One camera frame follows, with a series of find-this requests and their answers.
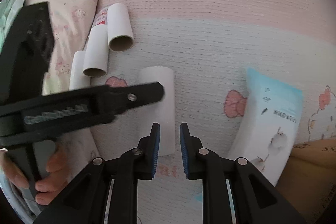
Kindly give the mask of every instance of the tissue package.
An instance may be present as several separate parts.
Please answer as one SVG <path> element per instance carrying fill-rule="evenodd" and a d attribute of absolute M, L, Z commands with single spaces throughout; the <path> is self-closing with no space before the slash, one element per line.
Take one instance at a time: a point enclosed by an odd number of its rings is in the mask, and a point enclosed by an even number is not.
<path fill-rule="evenodd" d="M 248 159 L 276 185 L 294 145 L 303 105 L 302 91 L 247 70 L 249 97 L 228 159 Z"/>

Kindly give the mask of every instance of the white paper roll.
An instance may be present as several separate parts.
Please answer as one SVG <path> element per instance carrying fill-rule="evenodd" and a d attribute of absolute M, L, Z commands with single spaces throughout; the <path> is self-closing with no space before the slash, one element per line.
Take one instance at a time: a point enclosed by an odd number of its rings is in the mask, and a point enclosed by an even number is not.
<path fill-rule="evenodd" d="M 90 77 L 83 73 L 85 51 L 75 52 L 72 61 L 69 90 L 78 90 L 90 86 Z"/>
<path fill-rule="evenodd" d="M 109 47 L 107 44 L 107 26 L 97 25 L 91 29 L 87 42 L 83 73 L 90 77 L 100 77 L 107 73 Z"/>
<path fill-rule="evenodd" d="M 139 74 L 140 84 L 159 82 L 164 86 L 165 95 L 161 102 L 139 108 L 140 138 L 151 133 L 154 122 L 160 124 L 159 155 L 169 155 L 175 152 L 175 91 L 174 72 L 166 67 L 148 67 Z"/>
<path fill-rule="evenodd" d="M 111 5 L 107 11 L 109 48 L 123 52 L 133 45 L 133 32 L 127 7 L 122 3 Z"/>

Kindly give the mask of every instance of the brown package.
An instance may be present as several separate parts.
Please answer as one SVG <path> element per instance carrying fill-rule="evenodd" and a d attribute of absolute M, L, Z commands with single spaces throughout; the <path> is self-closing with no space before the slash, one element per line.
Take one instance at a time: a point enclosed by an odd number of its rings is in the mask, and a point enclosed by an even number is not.
<path fill-rule="evenodd" d="M 295 145 L 276 189 L 315 223 L 336 193 L 336 139 Z"/>

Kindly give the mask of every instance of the human hand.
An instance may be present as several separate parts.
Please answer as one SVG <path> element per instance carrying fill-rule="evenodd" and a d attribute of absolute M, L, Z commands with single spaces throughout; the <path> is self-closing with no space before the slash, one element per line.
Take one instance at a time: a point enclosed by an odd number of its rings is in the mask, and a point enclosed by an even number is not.
<path fill-rule="evenodd" d="M 19 167 L 6 155 L 6 151 L 0 150 L 0 166 L 6 177 L 16 186 L 29 189 L 28 180 Z M 38 204 L 48 205 L 68 184 L 69 166 L 67 155 L 62 146 L 50 157 L 46 165 L 48 177 L 35 183 L 38 193 L 35 200 Z"/>

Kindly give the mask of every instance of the metal pin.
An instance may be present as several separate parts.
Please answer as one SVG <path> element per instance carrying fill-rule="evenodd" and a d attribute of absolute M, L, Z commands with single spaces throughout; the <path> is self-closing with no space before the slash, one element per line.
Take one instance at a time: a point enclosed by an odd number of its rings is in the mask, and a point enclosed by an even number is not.
<path fill-rule="evenodd" d="M 127 98 L 132 102 L 135 102 L 137 100 L 137 96 L 132 93 L 127 94 Z"/>
<path fill-rule="evenodd" d="M 140 155 L 142 153 L 142 150 L 140 148 L 134 148 L 132 152 L 134 155 Z"/>
<path fill-rule="evenodd" d="M 240 164 L 240 165 L 246 165 L 247 164 L 247 159 L 245 158 L 239 158 L 237 160 L 237 162 Z"/>
<path fill-rule="evenodd" d="M 201 154 L 201 155 L 207 155 L 209 153 L 209 150 L 206 149 L 206 148 L 201 148 L 200 150 L 198 150 L 198 152 Z"/>
<path fill-rule="evenodd" d="M 92 163 L 94 165 L 101 165 L 103 163 L 103 159 L 102 158 L 95 158 L 95 159 L 93 159 Z"/>

